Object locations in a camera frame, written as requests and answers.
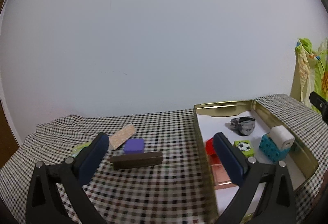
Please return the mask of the white charger adapter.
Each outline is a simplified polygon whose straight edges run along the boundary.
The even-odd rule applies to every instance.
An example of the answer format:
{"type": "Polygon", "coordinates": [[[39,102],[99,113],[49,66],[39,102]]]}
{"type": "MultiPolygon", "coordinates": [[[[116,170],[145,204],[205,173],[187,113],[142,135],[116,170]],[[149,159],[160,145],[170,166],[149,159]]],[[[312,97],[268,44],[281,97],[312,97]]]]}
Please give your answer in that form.
{"type": "Polygon", "coordinates": [[[283,125],[271,128],[269,137],[279,150],[290,149],[295,141],[294,135],[283,125]]]}

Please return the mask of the dark brown wooden block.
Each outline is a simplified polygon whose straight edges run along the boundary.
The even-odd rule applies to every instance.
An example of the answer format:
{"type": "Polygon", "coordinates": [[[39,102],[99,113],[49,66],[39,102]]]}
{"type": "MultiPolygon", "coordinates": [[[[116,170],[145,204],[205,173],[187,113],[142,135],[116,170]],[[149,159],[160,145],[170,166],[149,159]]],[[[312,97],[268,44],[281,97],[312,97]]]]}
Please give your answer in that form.
{"type": "Polygon", "coordinates": [[[109,159],[115,170],[142,168],[160,165],[163,162],[162,152],[146,152],[141,154],[129,154],[112,156],[109,159]]]}

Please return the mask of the white paper tray liner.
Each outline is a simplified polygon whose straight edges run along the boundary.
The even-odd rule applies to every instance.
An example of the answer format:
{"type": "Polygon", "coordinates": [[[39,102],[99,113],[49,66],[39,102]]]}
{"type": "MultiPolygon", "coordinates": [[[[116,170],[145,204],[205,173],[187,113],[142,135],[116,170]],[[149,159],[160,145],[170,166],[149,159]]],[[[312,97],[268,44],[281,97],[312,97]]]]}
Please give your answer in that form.
{"type": "Polygon", "coordinates": [[[291,157],[272,162],[259,149],[269,127],[254,110],[238,115],[254,117],[255,128],[248,136],[240,136],[231,128],[230,117],[198,115],[198,126],[204,139],[212,139],[233,187],[215,192],[219,204],[219,222],[240,222],[257,208],[263,215],[281,212],[295,214],[295,191],[305,182],[303,173],[291,157]]]}

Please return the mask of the checkered tablecloth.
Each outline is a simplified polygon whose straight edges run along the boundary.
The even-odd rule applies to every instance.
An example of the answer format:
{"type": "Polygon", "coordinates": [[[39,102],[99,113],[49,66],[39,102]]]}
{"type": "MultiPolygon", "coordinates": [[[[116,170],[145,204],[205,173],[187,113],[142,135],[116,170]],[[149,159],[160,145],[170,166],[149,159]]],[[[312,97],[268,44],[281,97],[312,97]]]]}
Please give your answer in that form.
{"type": "Polygon", "coordinates": [[[98,133],[113,134],[133,124],[149,151],[161,151],[161,165],[115,171],[108,157],[84,190],[108,223],[204,223],[215,214],[206,206],[206,182],[197,147],[194,113],[176,110],[127,116],[61,117],[39,124],[1,168],[1,199],[19,223],[25,221],[26,199],[34,165],[57,164],[73,147],[98,133]]]}

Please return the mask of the gold metal tin tray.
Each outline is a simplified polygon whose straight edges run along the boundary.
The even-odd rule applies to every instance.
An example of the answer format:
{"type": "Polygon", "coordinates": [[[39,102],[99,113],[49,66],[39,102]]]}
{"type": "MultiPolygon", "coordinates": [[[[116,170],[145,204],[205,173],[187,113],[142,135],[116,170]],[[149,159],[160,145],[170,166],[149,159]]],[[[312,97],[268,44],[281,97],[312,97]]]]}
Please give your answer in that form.
{"type": "Polygon", "coordinates": [[[299,192],[304,185],[311,183],[318,170],[319,163],[308,149],[305,140],[307,135],[315,131],[315,124],[321,122],[321,117],[302,103],[284,94],[259,97],[246,101],[225,101],[194,105],[194,126],[198,147],[198,156],[204,178],[204,194],[206,205],[205,223],[214,223],[219,217],[219,210],[215,209],[215,191],[210,188],[213,184],[209,159],[205,153],[205,143],[201,139],[201,125],[198,117],[201,115],[210,117],[236,117],[246,111],[254,111],[268,127],[283,125],[295,136],[290,157],[305,179],[296,187],[299,192]]]}

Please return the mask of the blue toy building brick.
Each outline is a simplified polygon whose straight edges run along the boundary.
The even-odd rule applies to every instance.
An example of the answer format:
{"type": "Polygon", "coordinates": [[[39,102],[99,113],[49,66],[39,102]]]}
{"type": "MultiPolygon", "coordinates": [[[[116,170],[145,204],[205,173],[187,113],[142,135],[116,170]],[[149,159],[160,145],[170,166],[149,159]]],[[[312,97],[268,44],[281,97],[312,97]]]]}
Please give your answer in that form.
{"type": "Polygon", "coordinates": [[[265,156],[274,164],[284,160],[290,149],[280,150],[268,134],[264,134],[261,138],[259,149],[265,154],[265,156]]]}

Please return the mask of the red small box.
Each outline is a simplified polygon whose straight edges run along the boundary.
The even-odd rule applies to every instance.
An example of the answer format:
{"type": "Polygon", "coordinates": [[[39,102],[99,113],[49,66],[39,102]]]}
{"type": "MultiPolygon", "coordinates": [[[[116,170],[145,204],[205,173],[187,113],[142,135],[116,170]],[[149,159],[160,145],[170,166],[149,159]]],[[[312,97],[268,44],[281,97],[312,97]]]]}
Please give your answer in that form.
{"type": "Polygon", "coordinates": [[[209,156],[216,155],[216,151],[213,146],[213,137],[205,142],[205,150],[209,156]]]}

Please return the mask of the grey black object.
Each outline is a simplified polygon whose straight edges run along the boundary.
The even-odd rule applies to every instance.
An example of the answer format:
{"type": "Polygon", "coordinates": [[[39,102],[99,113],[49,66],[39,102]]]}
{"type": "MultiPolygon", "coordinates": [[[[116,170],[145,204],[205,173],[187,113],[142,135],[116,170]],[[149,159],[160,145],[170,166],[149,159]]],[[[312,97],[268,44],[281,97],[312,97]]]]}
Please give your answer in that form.
{"type": "Polygon", "coordinates": [[[230,125],[240,136],[249,136],[255,129],[256,120],[251,116],[237,117],[231,119],[230,125]]]}

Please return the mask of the purple rectangular block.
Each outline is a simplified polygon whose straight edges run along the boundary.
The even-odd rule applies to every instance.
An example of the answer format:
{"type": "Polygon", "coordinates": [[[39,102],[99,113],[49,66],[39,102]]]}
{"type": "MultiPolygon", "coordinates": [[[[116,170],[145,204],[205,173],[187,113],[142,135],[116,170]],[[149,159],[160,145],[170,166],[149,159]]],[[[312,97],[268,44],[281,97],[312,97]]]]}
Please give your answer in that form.
{"type": "Polygon", "coordinates": [[[145,150],[144,139],[128,139],[124,144],[123,152],[125,155],[142,154],[145,150]]]}

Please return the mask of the green soccer toy brick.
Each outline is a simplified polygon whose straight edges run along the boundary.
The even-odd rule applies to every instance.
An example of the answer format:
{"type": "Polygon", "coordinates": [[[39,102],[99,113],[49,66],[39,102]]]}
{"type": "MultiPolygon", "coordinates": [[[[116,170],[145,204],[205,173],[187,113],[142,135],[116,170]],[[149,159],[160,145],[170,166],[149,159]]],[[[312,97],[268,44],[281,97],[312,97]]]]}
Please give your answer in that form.
{"type": "Polygon", "coordinates": [[[234,147],[237,147],[246,157],[253,157],[255,155],[254,148],[249,140],[234,141],[233,145],[234,147]]]}

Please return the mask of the copper embossed metal bar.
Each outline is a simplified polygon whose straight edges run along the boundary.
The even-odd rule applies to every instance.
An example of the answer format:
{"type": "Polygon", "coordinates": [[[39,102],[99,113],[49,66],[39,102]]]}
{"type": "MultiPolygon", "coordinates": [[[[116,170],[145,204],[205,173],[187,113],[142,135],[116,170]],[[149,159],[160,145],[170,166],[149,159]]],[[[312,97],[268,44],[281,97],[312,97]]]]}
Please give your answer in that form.
{"type": "Polygon", "coordinates": [[[212,172],[214,189],[221,190],[236,187],[230,180],[223,164],[216,155],[208,156],[208,160],[212,172]]]}

